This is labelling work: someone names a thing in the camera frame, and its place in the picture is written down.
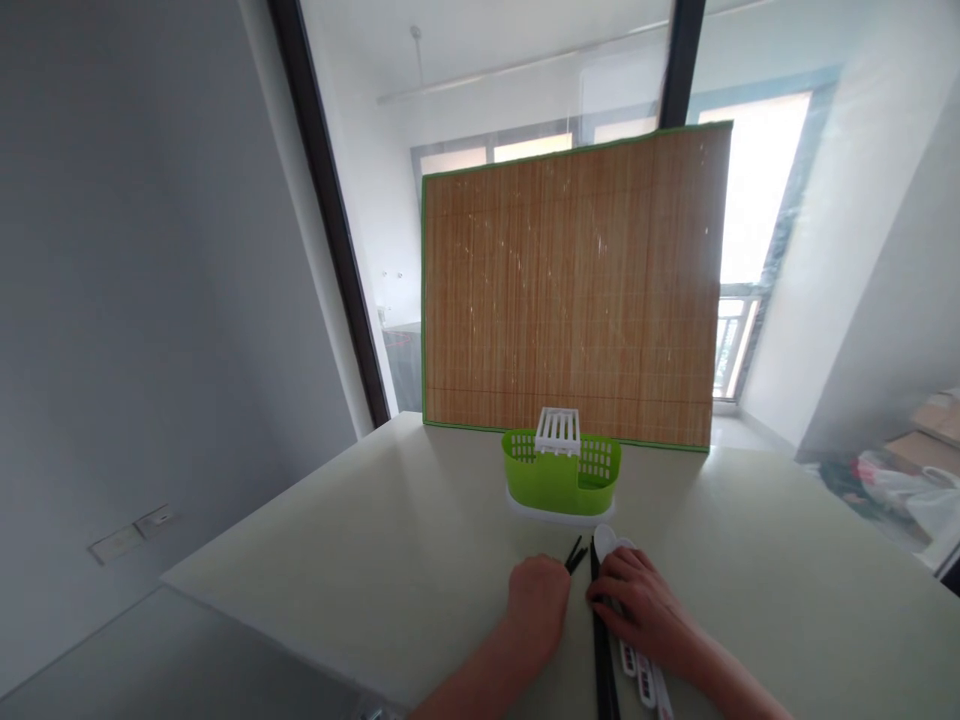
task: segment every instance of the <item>hand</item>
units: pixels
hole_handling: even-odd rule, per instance
[[[569,596],[570,573],[546,555],[527,558],[510,573],[504,623],[538,662],[546,663],[560,645]]]
[[[603,597],[617,600],[623,615],[604,605]],[[617,548],[607,555],[600,576],[587,589],[587,599],[614,635],[651,662],[696,684],[708,662],[711,641],[642,551]]]

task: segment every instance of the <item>black chopstick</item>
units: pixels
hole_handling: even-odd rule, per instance
[[[590,577],[600,576],[600,560],[597,548],[590,541]],[[617,699],[617,684],[613,676],[613,661],[610,658],[610,636],[607,626],[597,613],[593,613],[593,659],[597,678],[597,717],[599,720],[620,720],[620,703]]]
[[[580,552],[567,564],[567,572],[573,575],[574,571],[577,569],[577,565],[580,564],[580,561],[583,560],[583,556],[587,554],[589,548],[580,548]]]
[[[570,551],[570,554],[567,555],[567,559],[564,561],[563,566],[567,571],[573,575],[573,570],[570,569],[570,562],[574,559],[577,554],[577,548],[580,547],[580,541],[583,540],[583,535],[577,535],[577,541],[573,544],[573,549]]]

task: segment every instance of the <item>electrical outlet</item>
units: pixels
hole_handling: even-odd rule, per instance
[[[158,507],[153,512],[147,513],[142,518],[137,520],[134,525],[137,530],[140,531],[140,534],[143,535],[147,540],[159,535],[160,531],[166,526],[168,522],[174,518],[173,512],[170,510],[169,505],[163,505]]]
[[[98,563],[106,565],[111,560],[126,555],[137,545],[142,544],[143,535],[133,525],[127,525],[112,535],[107,535],[103,540],[98,540],[87,549],[97,559]]]

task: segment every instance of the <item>white table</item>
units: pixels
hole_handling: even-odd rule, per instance
[[[577,535],[507,509],[499,443],[404,413],[163,580],[413,707],[494,626],[514,564]],[[616,497],[619,534],[798,718],[960,717],[960,599],[793,463],[624,447]],[[513,716],[596,716],[589,574]],[[622,717],[650,716],[617,675]],[[667,682],[680,720],[715,716]]]

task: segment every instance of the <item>white plastic utensil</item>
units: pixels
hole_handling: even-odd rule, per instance
[[[633,651],[637,658],[637,689],[640,690],[640,701],[653,710],[657,706],[657,689],[653,682],[653,670],[650,661],[643,653]]]
[[[602,563],[617,547],[617,533],[609,525],[597,525],[593,531],[593,544],[597,548],[597,560]]]
[[[670,704],[670,696],[667,694],[667,683],[663,679],[663,671],[656,663],[653,663],[653,684],[657,693],[658,717],[660,720],[674,720],[673,706]]]
[[[617,533],[609,525],[597,525],[597,529],[593,531],[593,544],[594,547],[597,548],[597,559],[600,562],[603,562],[603,559],[618,547],[636,548],[636,545],[627,538],[617,540]],[[610,603],[613,605],[614,610],[618,613],[623,613],[623,608],[620,607],[620,603],[613,598],[610,598]],[[620,666],[623,668],[623,672],[627,677],[637,677],[636,654],[634,649],[623,640],[620,640]]]

